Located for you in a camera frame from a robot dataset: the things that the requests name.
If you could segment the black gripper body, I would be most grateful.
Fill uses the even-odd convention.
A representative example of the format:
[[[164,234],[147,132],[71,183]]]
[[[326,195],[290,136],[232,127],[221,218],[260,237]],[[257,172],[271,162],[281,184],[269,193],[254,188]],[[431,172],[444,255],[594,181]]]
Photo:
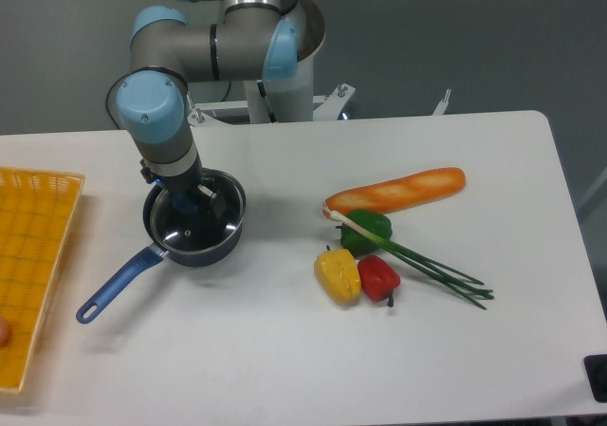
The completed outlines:
[[[172,163],[156,164],[146,159],[140,161],[140,173],[152,185],[146,200],[153,202],[162,191],[185,194],[194,189],[202,177],[203,167],[199,157],[180,159]]]

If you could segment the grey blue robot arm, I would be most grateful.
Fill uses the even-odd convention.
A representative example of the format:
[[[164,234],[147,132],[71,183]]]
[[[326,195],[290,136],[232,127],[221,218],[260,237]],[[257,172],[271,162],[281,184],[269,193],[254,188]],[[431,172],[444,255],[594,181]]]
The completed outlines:
[[[298,0],[223,2],[223,19],[205,26],[164,6],[139,13],[116,95],[143,177],[175,195],[197,190],[205,175],[188,122],[189,84],[290,79],[298,69],[297,30],[285,17]]]

